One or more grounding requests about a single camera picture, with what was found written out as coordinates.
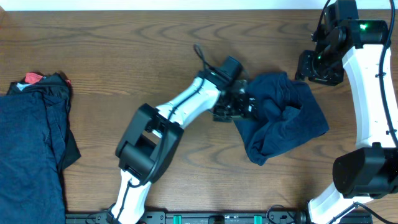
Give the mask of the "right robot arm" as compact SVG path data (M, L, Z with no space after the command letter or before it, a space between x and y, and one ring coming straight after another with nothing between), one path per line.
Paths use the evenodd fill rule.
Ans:
M397 193L397 102L391 76L394 23L362 20L353 0L327 2L312 34L314 50L299 57L297 80L335 86L349 80L356 148L333 163L332 183L298 223L371 223L368 203Z

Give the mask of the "navy blue shorts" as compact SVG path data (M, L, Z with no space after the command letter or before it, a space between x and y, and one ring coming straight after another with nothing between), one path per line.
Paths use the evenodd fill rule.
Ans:
M309 85L285 72L258 75L246 92L257 100L257 119L234 123L249 160L259 166L329 130Z

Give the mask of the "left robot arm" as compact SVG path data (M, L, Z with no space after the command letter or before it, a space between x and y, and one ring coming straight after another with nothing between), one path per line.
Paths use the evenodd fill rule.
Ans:
M185 128L209 111L216 122L256 118L256 101L239 79L243 66L227 57L220 67L204 64L192 84L174 99L152 107L143 104L125 130L115 155L121 187L108 210L108 223L137 223L152 184L168 169Z

